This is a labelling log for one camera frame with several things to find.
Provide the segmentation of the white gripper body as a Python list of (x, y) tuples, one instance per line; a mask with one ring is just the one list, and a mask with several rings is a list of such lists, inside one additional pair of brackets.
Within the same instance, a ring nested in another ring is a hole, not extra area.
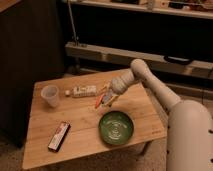
[(124, 94), (134, 83), (135, 77), (131, 70), (127, 70), (122, 75), (113, 78), (106, 91), (106, 93), (113, 92), (115, 94), (115, 98), (111, 102), (114, 102), (120, 95)]

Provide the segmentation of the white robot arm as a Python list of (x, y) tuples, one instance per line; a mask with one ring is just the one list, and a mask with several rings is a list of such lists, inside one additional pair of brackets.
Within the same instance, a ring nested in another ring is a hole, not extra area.
[(143, 81), (168, 114), (166, 171), (213, 171), (213, 117), (194, 100), (182, 100), (161, 82), (141, 59), (113, 78), (109, 89), (122, 95)]

